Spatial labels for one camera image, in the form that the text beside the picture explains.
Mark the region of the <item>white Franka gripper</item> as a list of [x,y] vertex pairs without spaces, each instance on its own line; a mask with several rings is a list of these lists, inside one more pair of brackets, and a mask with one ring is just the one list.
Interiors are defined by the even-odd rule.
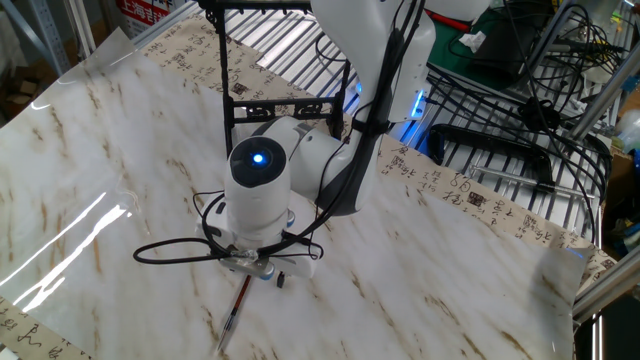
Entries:
[[232,222],[231,208],[222,192],[209,195],[199,210],[197,234],[210,244],[211,254],[222,266],[256,278],[270,279],[280,272],[276,286],[284,286],[286,275],[310,278],[323,254],[308,238],[297,240],[289,232],[295,214],[286,210],[272,225],[243,233]]

